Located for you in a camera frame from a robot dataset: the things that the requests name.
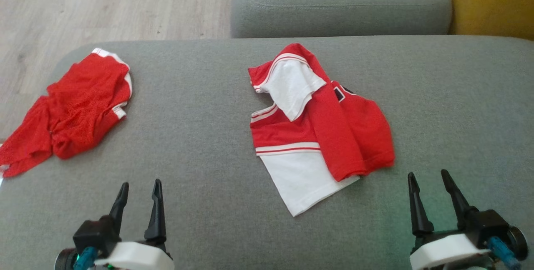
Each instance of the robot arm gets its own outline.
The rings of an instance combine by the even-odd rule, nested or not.
[[[143,241],[122,242],[119,237],[122,212],[128,201],[127,182],[122,184],[108,215],[85,221],[73,236],[76,248],[64,249],[55,261],[55,270],[87,270],[92,267],[128,270],[174,270],[166,251],[164,198],[161,181],[152,191],[154,204]]]
[[[433,232],[419,197],[419,185],[408,174],[412,234],[416,245],[410,255],[413,270],[460,270],[473,267],[494,269],[502,261],[508,269],[521,268],[528,247],[522,232],[510,226],[496,211],[479,211],[469,205],[447,170],[441,171],[457,219],[457,230]]]

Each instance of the gray fabric surface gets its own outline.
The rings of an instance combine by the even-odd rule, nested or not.
[[[330,78],[374,99],[397,160],[293,218],[254,154],[249,117],[269,106],[246,69],[301,42]],[[456,226],[440,169],[469,203],[534,240],[534,43],[483,36],[357,36],[120,42],[68,54],[51,82],[99,46],[131,66],[127,119],[97,148],[55,156],[0,188],[0,268],[50,269],[86,219],[130,182],[121,235],[139,240],[162,179],[176,269],[408,269],[414,171],[437,230]],[[534,267],[532,259],[526,269]]]
[[[232,0],[234,38],[446,34],[451,0]]]

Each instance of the blue connector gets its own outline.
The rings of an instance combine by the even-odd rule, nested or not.
[[[496,255],[509,270],[520,270],[521,264],[515,258],[514,253],[498,237],[491,237],[488,240],[488,248]]]
[[[97,259],[97,249],[95,247],[87,247],[84,249],[81,255],[78,256],[76,264],[74,264],[74,270],[87,270],[95,264]]]

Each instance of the jersey sleeve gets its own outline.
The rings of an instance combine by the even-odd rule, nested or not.
[[[299,118],[312,94],[326,85],[305,61],[292,56],[278,57],[268,70],[255,68],[249,72],[256,93],[269,93],[290,121]]]

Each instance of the red fabric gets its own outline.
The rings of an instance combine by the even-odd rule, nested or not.
[[[52,155],[61,159],[94,148],[124,115],[131,95],[128,66],[98,49],[46,89],[23,123],[0,147],[4,177],[13,177]]]
[[[339,101],[334,88],[341,86],[330,81],[315,55],[301,44],[286,46],[277,57],[284,53],[303,57],[311,70],[327,84],[313,93],[305,112],[297,120],[290,122],[278,110],[268,117],[269,120],[252,122],[254,146],[318,142],[328,170],[336,181],[392,166],[395,156],[391,131],[376,103],[355,95],[349,97],[344,89],[347,96]],[[269,61],[249,69],[255,88],[269,77],[272,63]],[[315,137],[309,135],[309,127]]]

